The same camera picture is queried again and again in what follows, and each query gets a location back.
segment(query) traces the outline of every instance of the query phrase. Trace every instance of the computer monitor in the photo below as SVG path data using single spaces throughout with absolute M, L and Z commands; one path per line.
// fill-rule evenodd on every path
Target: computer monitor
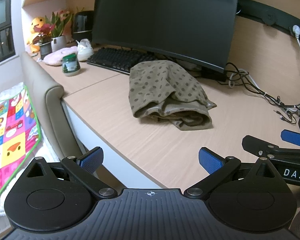
M 223 72 L 237 0 L 95 0 L 92 41 Z

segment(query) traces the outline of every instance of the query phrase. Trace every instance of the polka dot cloth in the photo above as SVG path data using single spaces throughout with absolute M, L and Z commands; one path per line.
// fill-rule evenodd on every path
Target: polka dot cloth
M 170 120 L 180 130 L 211 126 L 208 110 L 216 106 L 200 83 L 168 60 L 147 61 L 130 70 L 129 102 L 136 118 Z

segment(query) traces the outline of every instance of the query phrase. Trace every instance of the yellow plush toy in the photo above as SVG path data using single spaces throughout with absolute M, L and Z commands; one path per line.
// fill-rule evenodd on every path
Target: yellow plush toy
M 30 32 L 31 32 L 31 35 L 30 37 L 28 38 L 27 40 L 27 44 L 30 44 L 30 48 L 31 48 L 31 51 L 32 53 L 35 53 L 35 52 L 38 52 L 40 50 L 40 47 L 39 46 L 35 46 L 34 44 L 32 44 L 32 41 L 33 39 L 38 36 L 39 33 L 36 33 L 34 30 L 33 30 L 33 27 L 34 26 L 38 26 L 39 28 L 42 27 L 42 25 L 45 24 L 45 19 L 44 17 L 36 17 L 32 20 L 31 22 L 31 27 L 30 27 Z

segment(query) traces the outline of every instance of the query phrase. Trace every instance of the red flower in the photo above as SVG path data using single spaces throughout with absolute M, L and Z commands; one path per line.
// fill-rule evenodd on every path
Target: red flower
M 55 24 L 49 24 L 45 23 L 42 25 L 41 28 L 39 28 L 37 25 L 33 27 L 34 31 L 37 33 L 41 33 L 43 35 L 49 35 L 49 33 L 54 29 L 56 25 Z

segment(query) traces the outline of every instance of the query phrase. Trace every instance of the jar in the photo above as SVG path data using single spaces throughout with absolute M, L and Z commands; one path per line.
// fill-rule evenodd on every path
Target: jar
M 80 71 L 80 63 L 75 53 L 72 53 L 62 58 L 62 72 L 67 77 L 77 75 L 79 71 Z

